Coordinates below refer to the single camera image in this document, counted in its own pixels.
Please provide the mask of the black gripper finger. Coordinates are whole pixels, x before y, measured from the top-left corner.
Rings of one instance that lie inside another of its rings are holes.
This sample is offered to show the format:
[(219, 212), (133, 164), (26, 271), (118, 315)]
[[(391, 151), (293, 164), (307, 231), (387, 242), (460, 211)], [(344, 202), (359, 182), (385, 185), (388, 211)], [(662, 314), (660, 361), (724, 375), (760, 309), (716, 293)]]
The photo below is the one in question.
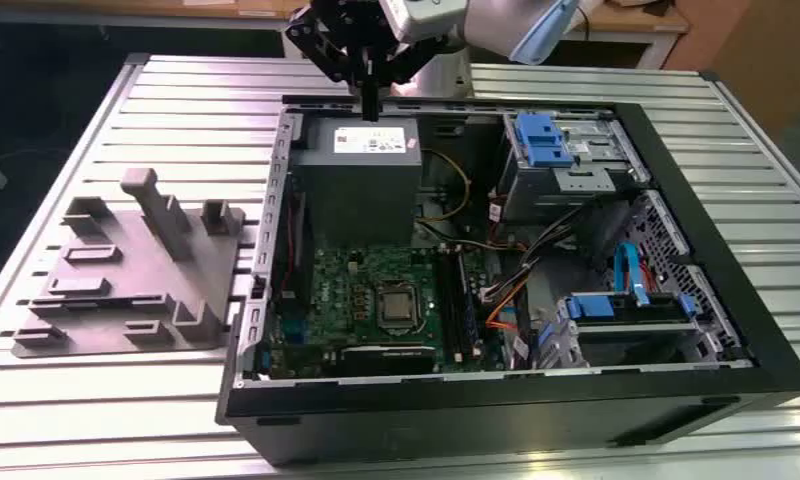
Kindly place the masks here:
[(339, 48), (311, 7), (293, 14), (285, 37), (333, 82), (345, 82), (359, 97), (361, 117), (371, 121), (371, 53), (369, 47)]
[(411, 44), (401, 51), (389, 53), (388, 48), (372, 49), (371, 55), (371, 121), (376, 122), (381, 113), (384, 90), (392, 84), (405, 84), (432, 60), (441, 49), (441, 39), (428, 38)]

